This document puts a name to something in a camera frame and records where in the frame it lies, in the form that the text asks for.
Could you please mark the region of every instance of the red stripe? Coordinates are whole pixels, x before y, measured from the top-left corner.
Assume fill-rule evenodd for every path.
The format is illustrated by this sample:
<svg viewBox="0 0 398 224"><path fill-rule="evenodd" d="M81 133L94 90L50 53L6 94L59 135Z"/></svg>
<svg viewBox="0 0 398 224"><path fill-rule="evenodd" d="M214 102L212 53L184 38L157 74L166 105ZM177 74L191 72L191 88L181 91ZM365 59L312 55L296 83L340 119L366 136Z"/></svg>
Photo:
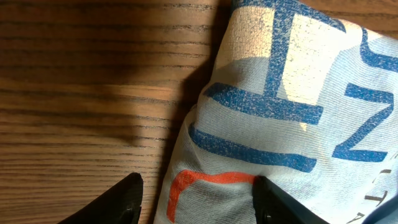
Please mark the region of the red stripe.
<svg viewBox="0 0 398 224"><path fill-rule="evenodd" d="M226 172L223 174L208 175L201 172L183 170L174 178L170 188L169 204L167 205L167 218L174 223L180 194L197 180L204 180L216 184L249 183L253 184L254 176L242 172Z"/></svg>

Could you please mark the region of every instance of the folded fabric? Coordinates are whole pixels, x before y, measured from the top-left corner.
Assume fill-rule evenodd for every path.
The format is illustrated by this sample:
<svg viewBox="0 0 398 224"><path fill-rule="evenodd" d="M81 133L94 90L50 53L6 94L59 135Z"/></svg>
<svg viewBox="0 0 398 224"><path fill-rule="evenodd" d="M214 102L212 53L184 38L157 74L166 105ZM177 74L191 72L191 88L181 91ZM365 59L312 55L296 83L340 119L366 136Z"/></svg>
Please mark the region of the folded fabric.
<svg viewBox="0 0 398 224"><path fill-rule="evenodd" d="M328 223L398 194L398 41L296 0L235 0L155 223L256 223L264 175Z"/></svg>

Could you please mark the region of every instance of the cloth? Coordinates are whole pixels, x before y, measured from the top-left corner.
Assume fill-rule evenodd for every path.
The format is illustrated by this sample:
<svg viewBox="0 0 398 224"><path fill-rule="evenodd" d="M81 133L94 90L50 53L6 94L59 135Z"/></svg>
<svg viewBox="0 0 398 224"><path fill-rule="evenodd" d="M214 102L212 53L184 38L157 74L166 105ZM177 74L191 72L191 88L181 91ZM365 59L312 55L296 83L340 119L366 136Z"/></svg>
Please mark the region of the cloth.
<svg viewBox="0 0 398 224"><path fill-rule="evenodd" d="M398 41L296 0L232 10L155 223L255 223L256 175L329 223L362 223L398 190Z"/></svg>

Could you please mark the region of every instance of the wooden table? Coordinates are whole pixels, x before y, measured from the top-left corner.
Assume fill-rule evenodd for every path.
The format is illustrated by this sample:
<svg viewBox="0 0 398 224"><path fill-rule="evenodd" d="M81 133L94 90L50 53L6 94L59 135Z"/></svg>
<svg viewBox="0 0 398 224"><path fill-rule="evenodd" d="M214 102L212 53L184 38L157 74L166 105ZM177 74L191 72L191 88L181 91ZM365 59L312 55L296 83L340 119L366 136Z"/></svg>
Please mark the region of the wooden table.
<svg viewBox="0 0 398 224"><path fill-rule="evenodd" d="M305 0L398 37L398 1ZM130 172L152 223L228 0L0 2L0 223L57 223Z"/></svg>

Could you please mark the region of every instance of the wooden surface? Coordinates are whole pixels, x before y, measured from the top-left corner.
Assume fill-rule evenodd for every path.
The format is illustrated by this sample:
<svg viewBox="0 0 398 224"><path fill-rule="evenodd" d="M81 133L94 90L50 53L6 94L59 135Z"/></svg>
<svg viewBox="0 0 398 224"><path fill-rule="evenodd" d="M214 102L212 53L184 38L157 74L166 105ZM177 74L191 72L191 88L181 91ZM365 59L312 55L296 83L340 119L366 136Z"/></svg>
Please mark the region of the wooden surface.
<svg viewBox="0 0 398 224"><path fill-rule="evenodd" d="M398 1L305 0L398 37ZM228 0L0 2L0 223L57 223L130 172L152 223Z"/></svg>

